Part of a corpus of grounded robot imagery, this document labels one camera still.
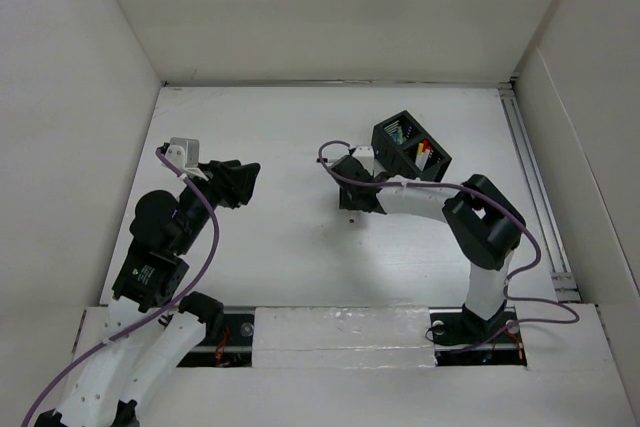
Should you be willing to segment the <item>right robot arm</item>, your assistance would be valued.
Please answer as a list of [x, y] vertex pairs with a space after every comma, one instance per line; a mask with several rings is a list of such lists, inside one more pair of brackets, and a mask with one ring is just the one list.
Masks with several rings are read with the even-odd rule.
[[452, 194], [442, 184], [427, 187], [401, 177], [376, 177], [353, 155], [329, 168], [347, 210], [407, 214], [446, 224], [470, 262], [469, 289], [460, 324], [481, 338], [497, 328], [504, 312], [509, 264], [526, 222], [485, 176], [474, 174]]

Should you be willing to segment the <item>red and purple marker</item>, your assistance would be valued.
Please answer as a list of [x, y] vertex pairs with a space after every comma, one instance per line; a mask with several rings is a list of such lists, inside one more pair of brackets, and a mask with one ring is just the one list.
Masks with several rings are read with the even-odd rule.
[[432, 150], [427, 149], [427, 150], [421, 151], [419, 155], [416, 157], [416, 167], [420, 171], [423, 171], [425, 169], [426, 164], [431, 157], [431, 154], [432, 154]]

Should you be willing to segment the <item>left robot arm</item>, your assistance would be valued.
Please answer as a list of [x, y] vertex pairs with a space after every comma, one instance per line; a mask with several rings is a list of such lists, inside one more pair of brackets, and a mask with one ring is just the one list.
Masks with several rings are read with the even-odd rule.
[[259, 172], [238, 160], [200, 163], [175, 172], [185, 183], [179, 196], [154, 190], [138, 200], [102, 340], [73, 361], [83, 370], [61, 403], [29, 412], [24, 425], [139, 425], [180, 361], [223, 326], [223, 304], [182, 283], [184, 257], [205, 224], [218, 222], [216, 208], [249, 203]]

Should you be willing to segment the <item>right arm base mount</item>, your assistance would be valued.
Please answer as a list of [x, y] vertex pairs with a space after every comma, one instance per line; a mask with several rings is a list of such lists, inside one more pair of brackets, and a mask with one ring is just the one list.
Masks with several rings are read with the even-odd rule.
[[425, 338], [435, 346], [438, 367], [468, 366], [525, 366], [524, 345], [519, 332], [503, 332], [477, 348], [468, 347], [492, 337], [504, 324], [515, 321], [513, 311], [501, 314], [488, 330], [473, 332], [463, 323], [462, 312], [438, 311], [430, 314], [431, 326]]

